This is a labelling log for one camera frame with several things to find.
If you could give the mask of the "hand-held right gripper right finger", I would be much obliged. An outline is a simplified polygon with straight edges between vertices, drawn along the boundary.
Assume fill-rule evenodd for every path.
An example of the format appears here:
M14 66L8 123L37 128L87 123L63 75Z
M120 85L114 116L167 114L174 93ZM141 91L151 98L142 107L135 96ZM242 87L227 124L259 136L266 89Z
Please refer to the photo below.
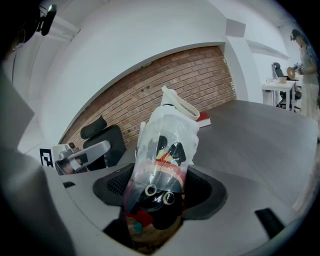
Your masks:
M207 181L211 193L205 201L183 212L184 241L267 241L269 236L257 210L271 210L285 226L298 217L253 180L199 166L190 166L188 172Z

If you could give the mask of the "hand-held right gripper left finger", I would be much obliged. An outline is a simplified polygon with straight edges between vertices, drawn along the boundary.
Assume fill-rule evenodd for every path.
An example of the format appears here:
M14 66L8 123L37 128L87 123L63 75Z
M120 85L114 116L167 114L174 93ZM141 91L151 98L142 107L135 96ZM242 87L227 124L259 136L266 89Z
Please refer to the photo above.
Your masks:
M104 176L117 172L121 168L131 167L132 165L132 163L120 164L90 172L61 175L59 178L62 182L74 183L66 191L85 217L99 230L103 230L110 222L119 218L121 208L119 206L106 205L102 202L93 191L94 182Z

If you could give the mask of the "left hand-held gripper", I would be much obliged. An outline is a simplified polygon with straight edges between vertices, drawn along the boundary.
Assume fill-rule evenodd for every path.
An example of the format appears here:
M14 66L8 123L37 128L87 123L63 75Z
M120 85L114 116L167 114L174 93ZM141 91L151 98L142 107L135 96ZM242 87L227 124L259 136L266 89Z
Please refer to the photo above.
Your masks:
M52 167L62 176L88 172L87 166L106 154L110 149L110 143L104 140L83 150L80 150L74 144L45 145L39 149L39 155L42 166ZM74 154L74 168L64 160L62 164L56 163L72 154Z

